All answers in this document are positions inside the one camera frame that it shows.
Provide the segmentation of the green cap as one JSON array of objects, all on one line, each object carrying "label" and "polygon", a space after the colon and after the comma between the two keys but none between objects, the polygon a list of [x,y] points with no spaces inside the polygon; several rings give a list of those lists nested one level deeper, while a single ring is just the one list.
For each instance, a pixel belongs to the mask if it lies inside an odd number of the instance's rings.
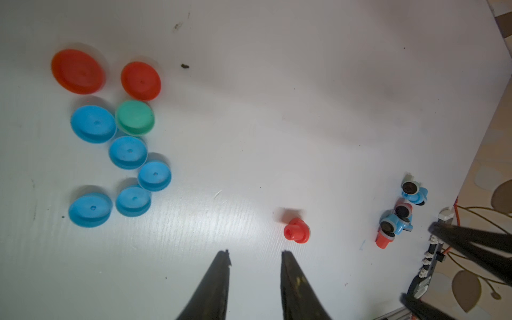
[{"label": "green cap", "polygon": [[140,137],[148,134],[155,125],[152,108],[142,101],[129,100],[121,103],[115,111],[118,128],[132,136]]}]

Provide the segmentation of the blue cap right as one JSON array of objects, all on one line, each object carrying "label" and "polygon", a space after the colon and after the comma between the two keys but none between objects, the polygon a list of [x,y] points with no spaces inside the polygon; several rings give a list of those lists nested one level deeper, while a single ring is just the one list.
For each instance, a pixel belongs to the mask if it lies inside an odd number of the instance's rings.
[{"label": "blue cap right", "polygon": [[161,161],[148,161],[140,169],[137,181],[139,185],[150,192],[164,190],[172,180],[169,166]]}]

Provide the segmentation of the handheld label device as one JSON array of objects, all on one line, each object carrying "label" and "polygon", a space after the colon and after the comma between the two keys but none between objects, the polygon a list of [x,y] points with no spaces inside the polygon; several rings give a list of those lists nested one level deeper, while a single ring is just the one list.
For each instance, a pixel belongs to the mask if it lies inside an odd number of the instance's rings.
[{"label": "handheld label device", "polygon": [[443,245],[444,242],[442,242],[438,237],[434,235],[430,236],[429,248],[424,253],[421,261],[422,266],[420,267],[418,274],[413,278],[407,291],[407,295],[420,299],[428,291],[437,263],[444,262],[445,260]]}]

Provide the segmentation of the blue cap middle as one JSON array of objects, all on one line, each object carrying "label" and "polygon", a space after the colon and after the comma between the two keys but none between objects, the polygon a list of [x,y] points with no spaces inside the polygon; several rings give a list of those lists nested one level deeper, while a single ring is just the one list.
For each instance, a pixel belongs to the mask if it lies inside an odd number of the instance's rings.
[{"label": "blue cap middle", "polygon": [[148,149],[145,143],[131,136],[118,137],[109,148],[111,162],[125,170],[135,170],[145,164],[148,158]]}]

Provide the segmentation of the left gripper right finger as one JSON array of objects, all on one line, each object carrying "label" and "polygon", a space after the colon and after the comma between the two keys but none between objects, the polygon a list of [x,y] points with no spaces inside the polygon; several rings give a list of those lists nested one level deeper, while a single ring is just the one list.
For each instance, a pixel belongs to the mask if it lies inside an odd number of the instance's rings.
[{"label": "left gripper right finger", "polygon": [[331,319],[290,251],[281,253],[280,288],[284,319]]}]

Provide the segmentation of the blue cap bottom left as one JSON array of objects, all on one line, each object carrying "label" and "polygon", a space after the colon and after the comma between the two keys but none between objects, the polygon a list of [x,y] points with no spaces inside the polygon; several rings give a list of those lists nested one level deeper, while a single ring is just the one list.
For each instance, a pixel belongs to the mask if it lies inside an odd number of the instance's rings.
[{"label": "blue cap bottom left", "polygon": [[77,198],[69,207],[72,222],[80,227],[92,228],[104,224],[111,215],[113,203],[103,193],[88,193]]}]

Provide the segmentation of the medium red cap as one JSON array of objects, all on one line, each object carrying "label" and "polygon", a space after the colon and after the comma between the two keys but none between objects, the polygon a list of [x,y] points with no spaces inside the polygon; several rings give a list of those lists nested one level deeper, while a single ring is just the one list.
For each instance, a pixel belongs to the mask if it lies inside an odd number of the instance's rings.
[{"label": "medium red cap", "polygon": [[161,78],[149,64],[134,61],[121,71],[121,85],[136,100],[152,101],[161,93]]}]

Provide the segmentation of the blue stamp rear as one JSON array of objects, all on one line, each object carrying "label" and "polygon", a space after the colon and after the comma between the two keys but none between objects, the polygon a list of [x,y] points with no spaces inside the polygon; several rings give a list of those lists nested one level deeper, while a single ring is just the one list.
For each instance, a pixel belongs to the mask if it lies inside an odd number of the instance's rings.
[{"label": "blue stamp rear", "polygon": [[404,181],[401,185],[401,189],[402,198],[414,205],[425,205],[427,201],[428,190],[424,187],[421,187],[417,181]]}]

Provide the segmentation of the large red cap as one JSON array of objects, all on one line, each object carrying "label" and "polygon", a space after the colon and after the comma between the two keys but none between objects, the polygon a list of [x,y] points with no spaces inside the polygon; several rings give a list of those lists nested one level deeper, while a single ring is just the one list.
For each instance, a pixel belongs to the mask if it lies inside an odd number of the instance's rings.
[{"label": "large red cap", "polygon": [[87,53],[77,49],[64,49],[51,60],[51,72],[64,89],[79,95],[98,92],[105,85],[102,66]]}]

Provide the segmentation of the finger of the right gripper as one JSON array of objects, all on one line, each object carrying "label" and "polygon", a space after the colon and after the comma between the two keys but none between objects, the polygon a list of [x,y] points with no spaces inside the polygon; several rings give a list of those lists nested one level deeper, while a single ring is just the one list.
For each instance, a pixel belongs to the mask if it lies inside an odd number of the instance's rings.
[{"label": "finger of the right gripper", "polygon": [[429,232],[444,241],[474,263],[511,286],[511,260],[489,251],[495,249],[511,253],[511,235],[432,223]]},{"label": "finger of the right gripper", "polygon": [[455,318],[434,308],[433,306],[414,298],[405,293],[401,294],[400,301],[412,312],[414,316],[421,320],[455,320]]}]

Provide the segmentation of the blue stamp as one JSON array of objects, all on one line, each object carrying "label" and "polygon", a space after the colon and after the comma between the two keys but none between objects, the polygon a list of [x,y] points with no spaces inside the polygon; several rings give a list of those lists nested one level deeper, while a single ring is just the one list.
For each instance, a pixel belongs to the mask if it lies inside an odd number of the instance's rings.
[{"label": "blue stamp", "polygon": [[417,181],[404,181],[401,185],[401,189],[402,198],[414,205],[425,205],[427,201],[428,190],[424,187],[421,187]]},{"label": "blue stamp", "polygon": [[396,236],[403,231],[411,232],[413,225],[410,217],[402,217],[396,213],[389,214],[380,221],[380,229],[389,236]]}]

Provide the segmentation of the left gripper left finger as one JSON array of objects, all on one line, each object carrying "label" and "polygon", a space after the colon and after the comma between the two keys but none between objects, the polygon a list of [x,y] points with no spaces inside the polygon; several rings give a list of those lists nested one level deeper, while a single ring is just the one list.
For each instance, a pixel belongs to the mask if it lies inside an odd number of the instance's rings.
[{"label": "left gripper left finger", "polygon": [[231,260],[219,251],[177,319],[220,319],[227,314]]}]

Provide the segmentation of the large blue cap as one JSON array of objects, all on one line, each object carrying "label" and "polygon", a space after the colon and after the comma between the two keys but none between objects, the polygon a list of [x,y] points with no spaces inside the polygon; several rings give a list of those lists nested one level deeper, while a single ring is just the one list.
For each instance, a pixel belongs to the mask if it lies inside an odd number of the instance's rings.
[{"label": "large blue cap", "polygon": [[71,116],[70,124],[76,136],[88,143],[106,143],[117,133],[113,115],[97,105],[79,107]]}]

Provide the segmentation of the blue stamp front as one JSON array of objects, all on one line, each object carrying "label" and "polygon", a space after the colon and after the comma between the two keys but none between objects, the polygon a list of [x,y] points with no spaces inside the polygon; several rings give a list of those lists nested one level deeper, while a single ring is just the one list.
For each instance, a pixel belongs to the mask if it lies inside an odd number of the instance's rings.
[{"label": "blue stamp front", "polygon": [[410,217],[402,217],[396,213],[389,214],[380,221],[380,229],[389,236],[396,236],[403,231],[411,232],[413,225]]}]

